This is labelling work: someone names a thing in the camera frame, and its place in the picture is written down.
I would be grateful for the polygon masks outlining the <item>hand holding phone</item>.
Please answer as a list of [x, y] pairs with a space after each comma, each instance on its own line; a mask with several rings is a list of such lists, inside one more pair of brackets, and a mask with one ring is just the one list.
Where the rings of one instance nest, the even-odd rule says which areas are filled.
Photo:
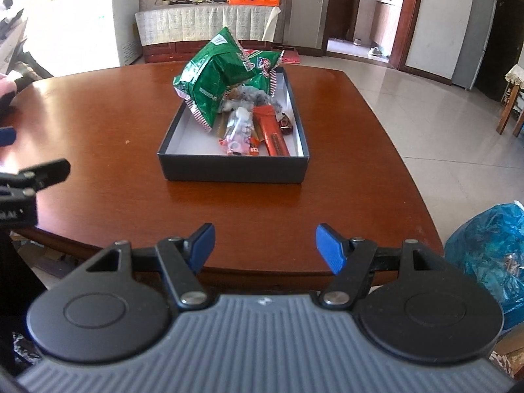
[[8, 75], [0, 75], [0, 115], [4, 116], [18, 92], [16, 82]]

